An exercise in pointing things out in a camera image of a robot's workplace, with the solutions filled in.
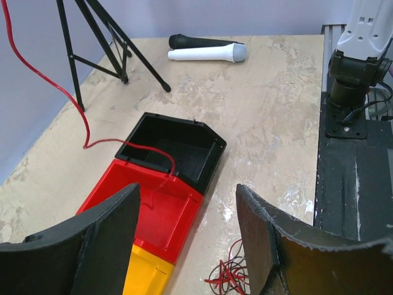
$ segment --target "microphone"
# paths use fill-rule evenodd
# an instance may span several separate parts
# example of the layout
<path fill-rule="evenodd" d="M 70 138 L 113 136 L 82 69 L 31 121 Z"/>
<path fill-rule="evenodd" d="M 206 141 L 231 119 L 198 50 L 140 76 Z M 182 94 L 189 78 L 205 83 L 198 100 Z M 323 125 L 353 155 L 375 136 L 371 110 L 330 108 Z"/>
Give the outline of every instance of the microphone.
<path fill-rule="evenodd" d="M 169 37 L 169 47 L 172 49 L 201 48 L 201 47 L 218 47 L 225 46 L 237 41 L 215 40 L 187 37 L 182 34 L 172 35 Z"/>
<path fill-rule="evenodd" d="M 176 49 L 168 52 L 168 58 L 170 60 L 226 60 L 237 63 L 247 58 L 247 47 L 244 44 L 232 43 L 221 47 Z"/>

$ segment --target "marble table surface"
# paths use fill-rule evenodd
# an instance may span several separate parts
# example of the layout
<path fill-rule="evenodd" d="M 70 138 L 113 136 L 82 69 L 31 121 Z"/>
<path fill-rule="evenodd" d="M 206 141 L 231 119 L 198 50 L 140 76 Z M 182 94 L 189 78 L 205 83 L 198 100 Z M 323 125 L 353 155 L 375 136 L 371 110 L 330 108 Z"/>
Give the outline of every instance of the marble table surface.
<path fill-rule="evenodd" d="M 134 40 L 171 93 L 136 57 L 128 85 L 94 70 L 81 86 L 92 140 L 125 139 L 147 111 L 205 122 L 228 143 L 166 294 L 212 294 L 203 279 L 240 238 L 238 183 L 313 221 L 323 36 L 234 39 L 248 47 L 244 63 L 169 61 L 167 39 Z M 104 57 L 100 65 L 108 64 Z M 68 103 L 0 188 L 0 242 L 75 215 L 120 147 L 83 150 L 84 138 Z"/>

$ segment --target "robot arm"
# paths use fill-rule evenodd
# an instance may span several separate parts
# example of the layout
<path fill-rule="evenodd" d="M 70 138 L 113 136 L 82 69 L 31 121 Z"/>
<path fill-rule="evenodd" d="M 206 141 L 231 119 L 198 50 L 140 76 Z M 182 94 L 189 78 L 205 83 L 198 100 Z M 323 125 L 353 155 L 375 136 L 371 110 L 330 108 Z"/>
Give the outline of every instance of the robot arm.
<path fill-rule="evenodd" d="M 393 0 L 354 0 L 346 30 L 329 63 L 332 103 L 362 106 L 369 87 L 381 82 L 392 61 L 385 58 L 393 34 Z"/>
<path fill-rule="evenodd" d="M 337 50 L 345 57 L 380 59 L 393 34 L 393 0 L 355 0 Z"/>

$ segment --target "red box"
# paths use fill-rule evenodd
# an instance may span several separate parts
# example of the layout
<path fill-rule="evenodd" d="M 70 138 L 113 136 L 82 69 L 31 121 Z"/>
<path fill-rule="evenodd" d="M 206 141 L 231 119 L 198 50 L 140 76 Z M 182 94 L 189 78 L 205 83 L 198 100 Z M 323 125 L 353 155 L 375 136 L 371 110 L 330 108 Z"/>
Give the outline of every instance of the red box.
<path fill-rule="evenodd" d="M 77 214 L 131 183 L 141 187 L 134 244 L 175 264 L 203 201 L 200 193 L 179 178 L 173 176 L 169 180 L 165 173 L 115 159 Z"/>

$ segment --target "box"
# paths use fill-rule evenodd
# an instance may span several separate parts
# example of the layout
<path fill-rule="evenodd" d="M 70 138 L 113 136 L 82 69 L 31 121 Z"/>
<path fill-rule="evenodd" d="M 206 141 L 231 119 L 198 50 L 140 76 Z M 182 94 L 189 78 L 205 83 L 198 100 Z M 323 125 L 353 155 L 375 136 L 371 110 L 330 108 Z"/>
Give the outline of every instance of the box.
<path fill-rule="evenodd" d="M 174 266 L 133 245 L 123 295 L 161 295 Z"/>
<path fill-rule="evenodd" d="M 205 195 L 227 143 L 206 124 L 145 112 L 127 142 L 152 146 L 175 159 L 173 173 Z M 161 172 L 169 172 L 171 162 L 161 154 L 123 144 L 116 159 Z"/>
<path fill-rule="evenodd" d="M 141 187 L 134 244 L 175 264 L 203 201 L 199 192 L 179 178 L 114 159 L 78 213 L 131 183 Z"/>

